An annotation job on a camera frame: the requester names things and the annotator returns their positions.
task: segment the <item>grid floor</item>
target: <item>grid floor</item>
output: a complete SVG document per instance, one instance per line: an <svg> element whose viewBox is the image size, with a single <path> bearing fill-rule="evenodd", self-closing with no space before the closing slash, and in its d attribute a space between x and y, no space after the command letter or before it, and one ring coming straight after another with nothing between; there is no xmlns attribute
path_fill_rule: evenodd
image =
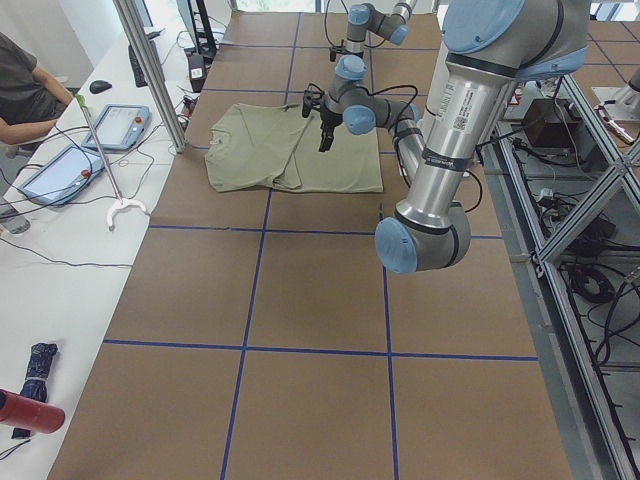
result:
<svg viewBox="0 0 640 480"><path fill-rule="evenodd" d="M51 479L571 478L488 195L463 262L398 276L373 247L406 195L383 133L381 194L208 185L230 105L329 85L322 24L234 14ZM337 41L345 16L328 27ZM411 27L367 51L367 84L414 83L420 103L440 37L434 16ZM603 36L585 68L622 83Z"/></svg>

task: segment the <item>gray shirt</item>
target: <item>gray shirt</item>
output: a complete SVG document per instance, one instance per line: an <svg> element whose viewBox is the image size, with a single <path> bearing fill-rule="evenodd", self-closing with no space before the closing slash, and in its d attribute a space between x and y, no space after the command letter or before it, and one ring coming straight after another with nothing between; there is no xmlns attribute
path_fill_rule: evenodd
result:
<svg viewBox="0 0 640 480"><path fill-rule="evenodd" d="M32 76L36 58L0 33L0 118L9 125L60 115L57 99Z"/></svg>

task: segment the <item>white desk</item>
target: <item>white desk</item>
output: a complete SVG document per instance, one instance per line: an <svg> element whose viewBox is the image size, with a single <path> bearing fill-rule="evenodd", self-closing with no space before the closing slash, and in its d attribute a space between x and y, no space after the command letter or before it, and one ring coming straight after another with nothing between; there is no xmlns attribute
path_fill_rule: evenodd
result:
<svg viewBox="0 0 640 480"><path fill-rule="evenodd" d="M175 39L176 35L168 32L163 32L156 39L161 59L167 57ZM145 132L146 137L162 119L148 87L134 86L127 45L123 35L80 93L85 96L94 118L107 103L148 105L151 124ZM179 47L171 49L163 70L172 102L177 105L183 96L179 87L190 90L186 58ZM92 95L88 85L95 79L108 80L113 88ZM82 112L74 101L57 126L64 130L84 124ZM80 143L86 131L70 135ZM64 137L47 142L38 149L30 163L44 164L68 144L69 141ZM140 149L153 156L155 162L136 198L152 211L175 152L164 127L160 127ZM133 195L150 162L148 157L135 151L127 160L125 166L113 166L114 176L125 197ZM16 184L26 180L32 172L28 169L23 171ZM113 195L104 173L74 201L87 201L102 195ZM23 200L23 197L11 188L6 199L16 202ZM139 209L120 212L114 217L115 230L110 232L106 225L106 214L113 202L113 199L103 199L86 205L67 205L26 213L31 228L20 236L4 233L2 238L48 257L73 263L131 264L146 232L149 217ZM15 207L20 212L29 212L38 206L22 201L16 203ZM0 242L0 388L19 392L31 345L38 342L56 343L59 353L47 382L49 403L61 407L67 414L67 420L58 432L36 434L31 443L2 461L0 479L41 480L47 477L128 275L128 268L53 265L32 253ZM0 425L0 451L17 443L10 439L11 432L11 427Z"/></svg>

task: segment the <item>red cylinder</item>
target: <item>red cylinder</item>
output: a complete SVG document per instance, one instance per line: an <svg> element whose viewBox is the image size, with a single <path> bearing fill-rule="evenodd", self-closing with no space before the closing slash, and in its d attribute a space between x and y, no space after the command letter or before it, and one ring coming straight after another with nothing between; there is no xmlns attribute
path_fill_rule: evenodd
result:
<svg viewBox="0 0 640 480"><path fill-rule="evenodd" d="M0 389L0 423L40 433L53 433L64 423L64 410Z"/></svg>

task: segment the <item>computer mouse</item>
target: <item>computer mouse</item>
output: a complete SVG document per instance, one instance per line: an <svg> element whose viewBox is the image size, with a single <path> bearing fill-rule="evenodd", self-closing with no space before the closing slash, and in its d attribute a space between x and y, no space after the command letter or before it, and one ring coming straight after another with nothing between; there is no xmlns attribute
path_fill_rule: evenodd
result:
<svg viewBox="0 0 640 480"><path fill-rule="evenodd" d="M109 90L113 85L111 85L106 80L94 80L89 85L89 91L93 94L104 92L105 90Z"/></svg>

